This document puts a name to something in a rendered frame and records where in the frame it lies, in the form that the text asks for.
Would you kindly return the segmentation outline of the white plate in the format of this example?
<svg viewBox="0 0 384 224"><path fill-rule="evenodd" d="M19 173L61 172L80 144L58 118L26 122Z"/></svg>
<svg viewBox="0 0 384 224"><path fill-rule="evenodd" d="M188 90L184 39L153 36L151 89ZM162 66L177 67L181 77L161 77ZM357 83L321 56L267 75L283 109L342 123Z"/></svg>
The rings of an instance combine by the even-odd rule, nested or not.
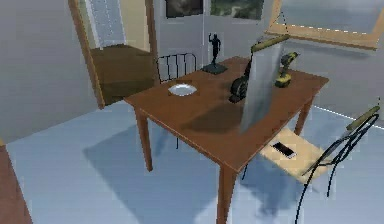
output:
<svg viewBox="0 0 384 224"><path fill-rule="evenodd" d="M190 84L181 83L171 86L168 91L176 96L188 96L195 93L197 88Z"/></svg>

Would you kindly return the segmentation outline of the green framed picture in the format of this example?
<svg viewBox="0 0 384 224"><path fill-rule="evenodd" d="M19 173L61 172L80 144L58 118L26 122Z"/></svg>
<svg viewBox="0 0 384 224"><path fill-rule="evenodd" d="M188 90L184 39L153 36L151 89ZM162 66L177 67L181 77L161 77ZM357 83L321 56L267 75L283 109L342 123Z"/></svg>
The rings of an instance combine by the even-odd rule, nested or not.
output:
<svg viewBox="0 0 384 224"><path fill-rule="evenodd" d="M260 20L264 0L211 0L210 14L238 19Z"/></svg>

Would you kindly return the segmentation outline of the black phone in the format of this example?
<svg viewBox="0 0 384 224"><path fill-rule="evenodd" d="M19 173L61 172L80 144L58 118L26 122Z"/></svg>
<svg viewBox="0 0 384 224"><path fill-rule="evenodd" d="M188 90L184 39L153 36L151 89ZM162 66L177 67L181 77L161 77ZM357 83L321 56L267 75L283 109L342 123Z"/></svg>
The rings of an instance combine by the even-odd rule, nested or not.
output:
<svg viewBox="0 0 384 224"><path fill-rule="evenodd" d="M281 142L273 143L272 147L289 159L293 158L296 155L296 153L292 149L290 149Z"/></svg>

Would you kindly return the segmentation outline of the dark framed picture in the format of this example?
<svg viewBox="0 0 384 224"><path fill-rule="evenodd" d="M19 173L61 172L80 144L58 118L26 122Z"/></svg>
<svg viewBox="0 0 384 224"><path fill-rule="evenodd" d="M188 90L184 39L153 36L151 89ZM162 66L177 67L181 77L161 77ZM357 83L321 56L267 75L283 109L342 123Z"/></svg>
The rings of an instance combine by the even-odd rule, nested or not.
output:
<svg viewBox="0 0 384 224"><path fill-rule="evenodd" d="M203 0L166 0L166 17L177 18L203 13Z"/></svg>

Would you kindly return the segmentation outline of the brown wooden door frame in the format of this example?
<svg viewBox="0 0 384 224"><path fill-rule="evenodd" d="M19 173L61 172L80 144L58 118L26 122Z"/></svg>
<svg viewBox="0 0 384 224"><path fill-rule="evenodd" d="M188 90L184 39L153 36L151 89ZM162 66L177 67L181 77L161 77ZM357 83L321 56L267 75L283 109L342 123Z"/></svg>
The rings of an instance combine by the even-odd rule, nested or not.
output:
<svg viewBox="0 0 384 224"><path fill-rule="evenodd" d="M132 28L135 38L143 37L142 47L91 48L79 0L68 0L68 6L99 109L160 84L153 0L123 0L122 12L139 22Z"/></svg>

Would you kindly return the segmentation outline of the yellow black power drill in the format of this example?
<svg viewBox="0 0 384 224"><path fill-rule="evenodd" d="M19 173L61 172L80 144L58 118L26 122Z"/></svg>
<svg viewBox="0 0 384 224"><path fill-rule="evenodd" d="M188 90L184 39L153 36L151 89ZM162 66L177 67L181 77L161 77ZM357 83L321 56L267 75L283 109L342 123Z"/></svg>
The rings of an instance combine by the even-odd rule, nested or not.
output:
<svg viewBox="0 0 384 224"><path fill-rule="evenodd" d="M299 53L297 52L290 52L286 55L284 55L280 62L283 65L281 71L279 72L279 76L275 81L275 86L278 88L285 88L287 87L291 82L291 76L288 73L288 69L290 64L299 56Z"/></svg>

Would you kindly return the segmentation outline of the wooden framed window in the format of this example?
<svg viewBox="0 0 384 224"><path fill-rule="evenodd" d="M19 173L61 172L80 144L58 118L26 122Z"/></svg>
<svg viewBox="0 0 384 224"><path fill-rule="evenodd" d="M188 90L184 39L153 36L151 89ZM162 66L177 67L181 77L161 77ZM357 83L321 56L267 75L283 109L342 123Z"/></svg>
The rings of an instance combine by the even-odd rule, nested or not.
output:
<svg viewBox="0 0 384 224"><path fill-rule="evenodd" d="M274 0L265 33L376 50L384 33L384 0Z"/></svg>

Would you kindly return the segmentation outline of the black round device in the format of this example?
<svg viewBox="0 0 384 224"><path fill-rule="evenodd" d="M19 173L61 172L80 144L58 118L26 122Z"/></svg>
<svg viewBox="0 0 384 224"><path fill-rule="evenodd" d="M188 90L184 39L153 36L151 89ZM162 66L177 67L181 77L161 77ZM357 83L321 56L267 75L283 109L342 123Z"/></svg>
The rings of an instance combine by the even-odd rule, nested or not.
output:
<svg viewBox="0 0 384 224"><path fill-rule="evenodd" d="M249 61L244 71L244 74L232 82L230 88L231 96L229 97L229 101L231 103L240 102L246 97L251 63L252 61Z"/></svg>

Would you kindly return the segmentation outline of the brown wooden table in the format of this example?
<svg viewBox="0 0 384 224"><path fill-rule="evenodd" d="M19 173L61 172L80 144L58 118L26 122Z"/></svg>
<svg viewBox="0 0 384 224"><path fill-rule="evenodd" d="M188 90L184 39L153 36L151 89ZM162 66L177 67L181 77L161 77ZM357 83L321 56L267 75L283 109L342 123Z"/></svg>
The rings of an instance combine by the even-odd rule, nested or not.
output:
<svg viewBox="0 0 384 224"><path fill-rule="evenodd" d="M157 85L125 99L133 106L148 170L152 169L148 122L171 132L220 166L216 224L226 224L238 173L294 117L300 134L313 99L328 79L292 71L287 88L274 88L269 113L244 134L239 132L243 105L228 101L228 87L244 72L248 60L232 57L223 62L228 70L221 75L195 71L178 78L197 91L189 96L169 94L172 82Z"/></svg>

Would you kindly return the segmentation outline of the black human statue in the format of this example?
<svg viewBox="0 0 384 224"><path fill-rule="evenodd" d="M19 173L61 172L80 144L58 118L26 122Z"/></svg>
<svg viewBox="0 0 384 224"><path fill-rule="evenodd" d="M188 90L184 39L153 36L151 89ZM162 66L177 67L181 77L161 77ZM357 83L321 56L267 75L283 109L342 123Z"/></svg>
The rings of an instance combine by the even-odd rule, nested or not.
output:
<svg viewBox="0 0 384 224"><path fill-rule="evenodd" d="M210 64L204 66L202 71L214 75L221 74L227 70L225 66L216 62L221 47L221 41L216 34L209 34L208 41L212 44L212 61Z"/></svg>

